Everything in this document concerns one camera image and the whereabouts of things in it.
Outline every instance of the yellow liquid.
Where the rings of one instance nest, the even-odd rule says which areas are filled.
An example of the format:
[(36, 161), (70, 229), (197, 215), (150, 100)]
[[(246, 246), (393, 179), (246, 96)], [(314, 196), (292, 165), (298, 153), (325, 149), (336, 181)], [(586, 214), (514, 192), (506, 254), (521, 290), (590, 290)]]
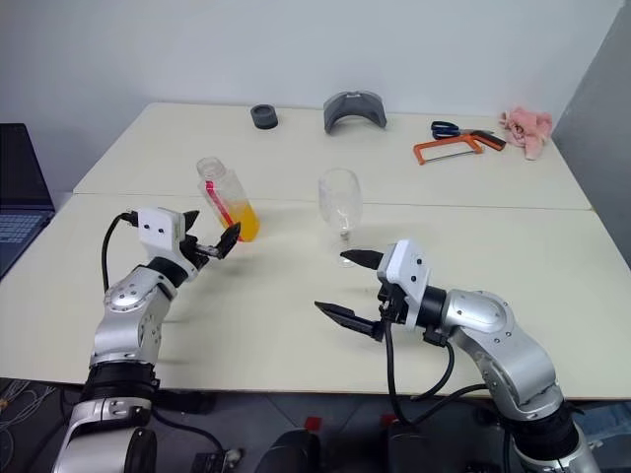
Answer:
[[(260, 222), (252, 206), (249, 205), (249, 203), (237, 206), (229, 205), (228, 213), (234, 223), (241, 222), (239, 239), (241, 241), (252, 241), (256, 237), (256, 234), (258, 234), (258, 228), (260, 227)], [(224, 219), (221, 219), (221, 223), (225, 229), (230, 226)]]

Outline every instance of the scissors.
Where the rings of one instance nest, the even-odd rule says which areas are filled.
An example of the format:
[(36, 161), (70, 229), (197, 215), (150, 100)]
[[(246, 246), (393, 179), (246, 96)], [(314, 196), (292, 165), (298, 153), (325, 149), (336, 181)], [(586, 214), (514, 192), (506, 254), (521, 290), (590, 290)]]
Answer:
[(432, 122), (432, 136), (435, 140), (442, 140), (444, 138), (453, 138), (455, 136), (466, 135), (472, 131), (483, 131), (490, 135), (494, 132), (490, 130), (477, 130), (475, 128), (461, 130), (454, 123), (449, 121), (433, 121)]

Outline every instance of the black roll of tape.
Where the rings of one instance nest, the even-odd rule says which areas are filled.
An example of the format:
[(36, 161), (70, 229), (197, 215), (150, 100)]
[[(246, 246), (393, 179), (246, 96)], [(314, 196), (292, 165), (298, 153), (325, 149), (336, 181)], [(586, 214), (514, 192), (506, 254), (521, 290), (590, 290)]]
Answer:
[(252, 115), (252, 120), (254, 120), (254, 126), (256, 128), (269, 130), (278, 124), (276, 110), (272, 105), (255, 105), (249, 112)]

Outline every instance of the black cable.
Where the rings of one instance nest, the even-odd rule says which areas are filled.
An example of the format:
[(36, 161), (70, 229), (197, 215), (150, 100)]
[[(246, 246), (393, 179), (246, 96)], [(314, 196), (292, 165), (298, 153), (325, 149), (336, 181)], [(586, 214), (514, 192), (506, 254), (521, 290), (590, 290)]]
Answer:
[(396, 386), (394, 384), (394, 347), (392, 346), (392, 322), (384, 321), (384, 336), (386, 338), (386, 369), (387, 369), (387, 395), (390, 398), (392, 410), (398, 422), (404, 426), (411, 426), (412, 423), (405, 417), (401, 405), (396, 397)]
[(504, 473), (511, 473), (511, 433), (504, 430), (504, 444), (502, 446), (502, 462)]
[(165, 426), (171, 427), (173, 429), (180, 429), (181, 431), (191, 432), (193, 434), (198, 434), (199, 436), (206, 437), (209, 439), (217, 448), (217, 451), (224, 452), (224, 447), (217, 440), (215, 436), (213, 436), (210, 432), (204, 431), (202, 429), (198, 429), (192, 426), (185, 426), (184, 424), (178, 424), (177, 422), (170, 421), (169, 419), (164, 418), (158, 411), (155, 409), (151, 411), (151, 414), (156, 418), (158, 422), (164, 424)]
[(66, 408), (64, 407), (64, 399), (63, 399), (63, 388), (58, 388), (57, 391), (59, 392), (59, 412), (61, 413), (61, 418), (65, 419), (66, 418)]
[(487, 389), (486, 384), (472, 384), (471, 386), (462, 387), (458, 391), (454, 391), (449, 396), (446, 396), (443, 399), (441, 399), (440, 401), (438, 401), (436, 404), (434, 404), (430, 408), (429, 411), (421, 414), (419, 417), (414, 419), (412, 421), (412, 423), (413, 424), (420, 424), (421, 422), (424, 422), (425, 420), (427, 420), (428, 418), (430, 418), (434, 414), (436, 414), (438, 411), (443, 409), (447, 404), (449, 404), (450, 402), (454, 401), (457, 397), (461, 397), (462, 395), (467, 394), (469, 392), (481, 391), (482, 389)]
[(39, 455), (41, 454), (41, 452), (45, 449), (45, 447), (52, 440), (52, 438), (55, 437), (57, 432), (59, 432), (59, 429), (61, 429), (68, 422), (69, 419), (70, 419), (70, 416), (66, 416), (62, 419), (59, 419), (59, 421), (57, 421), (57, 423), (54, 426), (52, 426), (52, 429), (50, 429), (46, 433), (46, 435), (41, 438), (39, 443), (34, 448), (33, 456), (29, 458), (29, 461), (27, 461), (27, 463), (24, 466), (24, 469), (22, 470), (24, 473), (30, 473), (33, 466), (35, 465), (35, 462), (39, 458)]
[(66, 388), (61, 388), (61, 401), (66, 405), (66, 406), (70, 406), (70, 407), (75, 407), (76, 403), (69, 401), (66, 398)]
[[(394, 411), (394, 415), (396, 416), (396, 419), (398, 420), (398, 422), (400, 422), (402, 425), (404, 425), (404, 426), (411, 426), (411, 425), (420, 424), (423, 421), (425, 421), (426, 419), (428, 419), (431, 416), (433, 416), (434, 414), (436, 414), (441, 409), (443, 409), (447, 404), (449, 404), (450, 402), (453, 402), (454, 400), (456, 400), (457, 398), (461, 397), (462, 395), (467, 394), (469, 392), (473, 392), (473, 391), (479, 391), (479, 390), (482, 390), (482, 389), (487, 389), (486, 384), (473, 384), (471, 386), (463, 387), (463, 388), (461, 388), (461, 389), (459, 389), (457, 391), (454, 391), (449, 396), (444, 397), (443, 399), (438, 401), (428, 411), (426, 411), (425, 413), (423, 413), (422, 415), (420, 415), (419, 417), (417, 417), (413, 421), (408, 420), (405, 417), (405, 415), (403, 414), (403, 410), (401, 409), (401, 405), (398, 402), (398, 397), (396, 396), (396, 386), (395, 386), (395, 382), (394, 382), (394, 347), (393, 347), (393, 344), (392, 344), (391, 322), (389, 320), (385, 320), (384, 321), (384, 337), (386, 338), (387, 395), (388, 395), (388, 397), (390, 399), (390, 404), (392, 405), (392, 410)], [(452, 348), (450, 350), (450, 358), (451, 358), (454, 349), (451, 346), (451, 344), (449, 345), (449, 347)]]
[(109, 239), (111, 238), (111, 234), (113, 234), (114, 229), (120, 219), (122, 219), (125, 214), (118, 214), (114, 217), (114, 220), (109, 224), (109, 228), (107, 232), (105, 232), (105, 236), (103, 238), (103, 246), (101, 247), (101, 273), (103, 275), (103, 291), (107, 291), (109, 289), (109, 276), (107, 275), (107, 246), (109, 245)]
[(479, 409), (481, 411), (485, 411), (488, 414), (495, 416), (496, 418), (499, 416), (497, 407), (493, 404), (492, 401), (485, 401), (484, 399), (471, 399), (469, 397), (459, 397), (456, 399), (452, 399), (452, 402), (456, 402), (459, 404), (464, 404), (465, 406), (472, 407), (474, 409)]
[(450, 358), (449, 358), (449, 361), (447, 362), (447, 369), (445, 370), (443, 377), (441, 377), (441, 379), (436, 384), (434, 384), (433, 387), (425, 391), (423, 394), (417, 394), (415, 396), (412, 396), (410, 398), (411, 401), (417, 402), (417, 401), (424, 401), (425, 399), (429, 399), (438, 391), (443, 389), (443, 386), (447, 384), (447, 381), (452, 376), (452, 372), (454, 371), (454, 363), (456, 362), (456, 355), (454, 354), (454, 347), (452, 347), (452, 344), (450, 342), (446, 342), (445, 348), (447, 348)]

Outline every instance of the pink cloth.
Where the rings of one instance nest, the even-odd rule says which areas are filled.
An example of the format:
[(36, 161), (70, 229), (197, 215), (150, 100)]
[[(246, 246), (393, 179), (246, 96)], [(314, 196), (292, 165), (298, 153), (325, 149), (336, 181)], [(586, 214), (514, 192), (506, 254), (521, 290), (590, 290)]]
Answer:
[(552, 133), (552, 117), (549, 113), (535, 113), (518, 106), (502, 113), (500, 124), (507, 130), (509, 143), (526, 149), (526, 159), (536, 160), (543, 144)]

